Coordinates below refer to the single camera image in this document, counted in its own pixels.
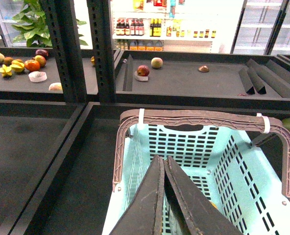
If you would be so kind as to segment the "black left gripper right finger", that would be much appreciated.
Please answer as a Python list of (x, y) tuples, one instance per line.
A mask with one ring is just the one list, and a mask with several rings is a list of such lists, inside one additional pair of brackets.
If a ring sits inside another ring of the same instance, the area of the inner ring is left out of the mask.
[(164, 160), (165, 197), (172, 235), (240, 235), (193, 183), (179, 164)]

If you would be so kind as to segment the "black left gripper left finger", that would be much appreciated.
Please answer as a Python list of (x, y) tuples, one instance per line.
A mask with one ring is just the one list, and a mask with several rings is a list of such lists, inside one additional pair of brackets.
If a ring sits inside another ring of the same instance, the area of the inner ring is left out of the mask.
[(132, 202), (120, 217), (111, 235), (160, 235), (164, 207), (165, 169), (155, 155)]

